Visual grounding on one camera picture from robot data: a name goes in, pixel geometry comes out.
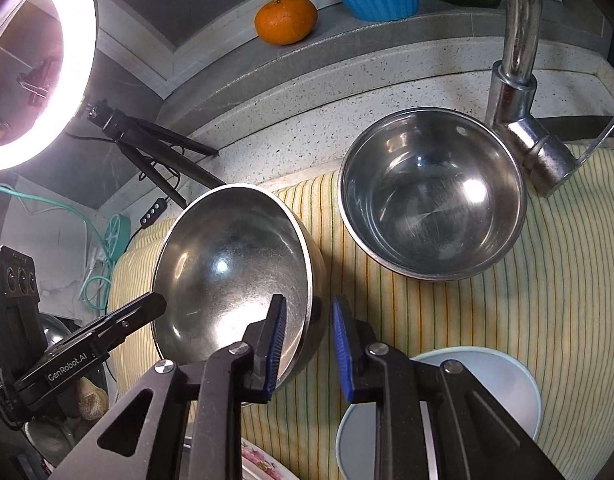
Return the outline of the gloved left hand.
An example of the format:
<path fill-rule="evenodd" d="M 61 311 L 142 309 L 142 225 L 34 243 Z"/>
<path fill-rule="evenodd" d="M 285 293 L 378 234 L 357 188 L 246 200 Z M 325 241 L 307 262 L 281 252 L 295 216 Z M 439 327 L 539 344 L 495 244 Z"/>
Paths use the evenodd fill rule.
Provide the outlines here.
<path fill-rule="evenodd" d="M 95 422 L 108 411 L 108 395 L 90 379 L 81 377 L 76 382 L 78 410 L 83 419 Z"/>

